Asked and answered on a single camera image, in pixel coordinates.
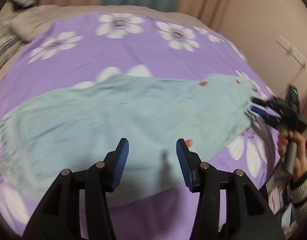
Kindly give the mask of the person's right hand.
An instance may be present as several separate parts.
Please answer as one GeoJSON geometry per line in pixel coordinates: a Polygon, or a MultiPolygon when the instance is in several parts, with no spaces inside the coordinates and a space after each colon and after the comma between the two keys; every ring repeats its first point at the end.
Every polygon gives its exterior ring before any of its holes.
{"type": "Polygon", "coordinates": [[[280,129],[278,136],[278,153],[283,155],[285,148],[288,146],[290,138],[297,144],[297,155],[294,163],[293,180],[294,182],[299,181],[307,173],[307,158],[305,155],[305,139],[299,132],[289,132],[289,135],[280,129]]]}

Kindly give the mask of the striped sweater right forearm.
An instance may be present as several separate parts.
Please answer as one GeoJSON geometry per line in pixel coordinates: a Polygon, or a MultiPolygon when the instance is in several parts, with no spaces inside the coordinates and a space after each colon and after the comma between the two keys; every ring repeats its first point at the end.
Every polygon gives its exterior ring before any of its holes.
{"type": "Polygon", "coordinates": [[[294,207],[298,211],[307,212],[307,172],[298,181],[290,181],[290,190],[294,207]]]}

